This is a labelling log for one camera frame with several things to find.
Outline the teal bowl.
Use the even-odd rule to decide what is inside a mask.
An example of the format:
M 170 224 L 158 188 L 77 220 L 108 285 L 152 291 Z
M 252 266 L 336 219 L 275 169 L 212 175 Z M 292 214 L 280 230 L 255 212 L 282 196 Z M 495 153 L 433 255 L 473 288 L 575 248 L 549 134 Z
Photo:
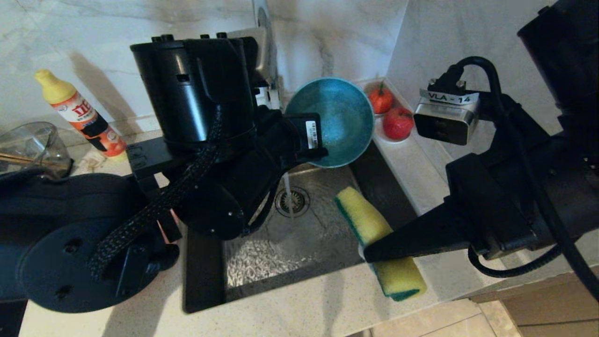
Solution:
M 346 166 L 357 160 L 372 141 L 372 104 L 362 89 L 342 78 L 323 77 L 308 82 L 287 103 L 285 114 L 320 117 L 317 136 L 328 155 L 310 160 L 314 166 Z

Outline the yellow sponge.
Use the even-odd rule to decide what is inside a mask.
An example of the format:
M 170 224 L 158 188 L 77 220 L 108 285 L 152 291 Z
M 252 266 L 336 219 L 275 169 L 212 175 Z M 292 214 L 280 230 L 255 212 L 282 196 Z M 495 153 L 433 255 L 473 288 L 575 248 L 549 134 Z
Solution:
M 351 232 L 357 237 L 362 251 L 368 245 L 392 233 L 392 228 L 383 215 L 355 188 L 349 186 L 341 190 L 336 195 L 335 202 L 347 220 Z M 407 300 L 427 290 L 425 279 L 411 257 L 368 265 L 376 276 L 383 294 L 393 301 Z

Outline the orange dish soap bottle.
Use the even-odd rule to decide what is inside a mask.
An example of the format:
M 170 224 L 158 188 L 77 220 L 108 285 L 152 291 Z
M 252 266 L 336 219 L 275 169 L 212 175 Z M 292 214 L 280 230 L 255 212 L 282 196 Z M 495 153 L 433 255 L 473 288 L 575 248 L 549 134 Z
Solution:
M 124 139 L 72 83 L 57 78 L 47 69 L 36 71 L 34 77 L 41 86 L 45 101 L 96 150 L 106 157 L 125 153 Z

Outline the stainless steel sink basin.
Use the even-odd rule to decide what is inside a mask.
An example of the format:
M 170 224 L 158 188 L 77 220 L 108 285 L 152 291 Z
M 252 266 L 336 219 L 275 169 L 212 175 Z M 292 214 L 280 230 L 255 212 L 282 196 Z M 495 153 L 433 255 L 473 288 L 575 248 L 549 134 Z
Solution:
M 289 179 L 290 186 L 310 196 L 304 215 L 284 217 L 273 203 L 257 232 L 228 241 L 188 230 L 184 312 L 203 311 L 361 263 L 357 239 L 334 201 L 348 186 L 359 190 L 393 229 L 417 217 L 382 147 L 374 142 L 348 166 L 303 164 Z

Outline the running water stream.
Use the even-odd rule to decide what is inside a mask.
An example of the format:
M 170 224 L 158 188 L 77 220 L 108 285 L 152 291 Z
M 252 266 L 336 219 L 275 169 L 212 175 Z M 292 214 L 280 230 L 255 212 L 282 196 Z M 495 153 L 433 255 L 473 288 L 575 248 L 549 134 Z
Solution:
M 289 179 L 289 174 L 285 173 L 283 175 L 283 182 L 285 185 L 285 190 L 286 190 L 286 207 L 287 207 L 287 213 L 289 213 L 289 217 L 291 219 L 294 218 L 294 211 L 293 211 L 293 196 L 292 196 L 292 190 L 291 190 L 291 186 L 290 186 L 290 179 Z

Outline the round metal drain strainer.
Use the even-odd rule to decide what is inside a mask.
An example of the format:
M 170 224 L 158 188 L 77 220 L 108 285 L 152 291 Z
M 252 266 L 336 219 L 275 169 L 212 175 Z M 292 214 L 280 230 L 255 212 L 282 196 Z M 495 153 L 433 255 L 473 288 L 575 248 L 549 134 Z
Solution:
M 308 211 L 310 196 L 305 189 L 291 186 L 290 197 L 287 197 L 287 190 L 280 190 L 276 194 L 274 205 L 280 215 L 287 218 L 297 218 Z

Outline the small white dish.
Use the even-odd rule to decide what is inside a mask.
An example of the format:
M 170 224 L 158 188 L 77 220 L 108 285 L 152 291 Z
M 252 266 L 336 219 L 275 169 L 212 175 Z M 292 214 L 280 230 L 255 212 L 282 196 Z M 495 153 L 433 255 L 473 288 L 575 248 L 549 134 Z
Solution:
M 403 139 L 400 140 L 395 140 L 392 138 L 389 138 L 385 133 L 384 133 L 384 129 L 383 129 L 383 119 L 376 119 L 375 124 L 374 124 L 374 137 L 378 140 L 380 140 L 383 143 L 387 143 L 387 144 L 400 144 L 403 143 L 404 141 L 406 141 L 409 137 L 411 136 L 411 132 L 407 134 L 406 137 L 404 137 Z

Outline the red toy tomato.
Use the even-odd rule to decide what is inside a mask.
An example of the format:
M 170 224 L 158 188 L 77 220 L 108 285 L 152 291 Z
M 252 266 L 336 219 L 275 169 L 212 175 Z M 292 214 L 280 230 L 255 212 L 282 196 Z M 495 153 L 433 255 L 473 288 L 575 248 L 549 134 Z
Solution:
M 368 98 L 375 115 L 387 113 L 394 104 L 394 96 L 383 82 L 379 83 L 375 89 L 370 90 Z

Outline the red toy apple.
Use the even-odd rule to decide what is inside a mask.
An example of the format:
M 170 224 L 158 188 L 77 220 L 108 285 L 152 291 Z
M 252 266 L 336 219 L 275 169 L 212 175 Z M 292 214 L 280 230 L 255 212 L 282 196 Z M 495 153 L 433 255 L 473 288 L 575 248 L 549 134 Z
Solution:
M 414 126 L 415 122 L 411 111 L 401 106 L 391 108 L 382 121 L 385 136 L 396 141 L 407 139 Z

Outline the light wooden cabinet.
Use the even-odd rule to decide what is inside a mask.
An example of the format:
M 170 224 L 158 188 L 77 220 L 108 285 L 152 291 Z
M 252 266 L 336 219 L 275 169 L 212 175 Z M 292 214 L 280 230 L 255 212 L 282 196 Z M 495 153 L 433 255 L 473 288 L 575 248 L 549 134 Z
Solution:
M 599 337 L 599 301 L 566 262 L 464 295 L 497 337 Z

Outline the crumpled white tissue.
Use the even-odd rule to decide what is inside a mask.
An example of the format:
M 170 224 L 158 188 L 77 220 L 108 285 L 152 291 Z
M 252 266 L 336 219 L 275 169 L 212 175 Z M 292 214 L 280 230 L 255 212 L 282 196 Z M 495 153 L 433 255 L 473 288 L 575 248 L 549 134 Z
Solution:
M 79 160 L 76 172 L 78 174 L 94 173 L 105 164 L 107 159 L 106 156 L 99 152 L 90 151 Z

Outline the clear glass bowl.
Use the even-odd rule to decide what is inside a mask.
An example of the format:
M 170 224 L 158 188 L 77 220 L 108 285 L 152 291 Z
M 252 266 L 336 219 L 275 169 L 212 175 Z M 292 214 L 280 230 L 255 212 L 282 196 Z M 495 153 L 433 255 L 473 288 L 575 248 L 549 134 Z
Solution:
M 0 175 L 30 168 L 45 169 L 53 178 L 67 177 L 73 169 L 73 159 L 69 156 L 58 129 L 49 122 L 32 122 L 14 128 L 0 135 L 0 152 L 43 158 L 43 166 L 22 166 L 0 161 Z

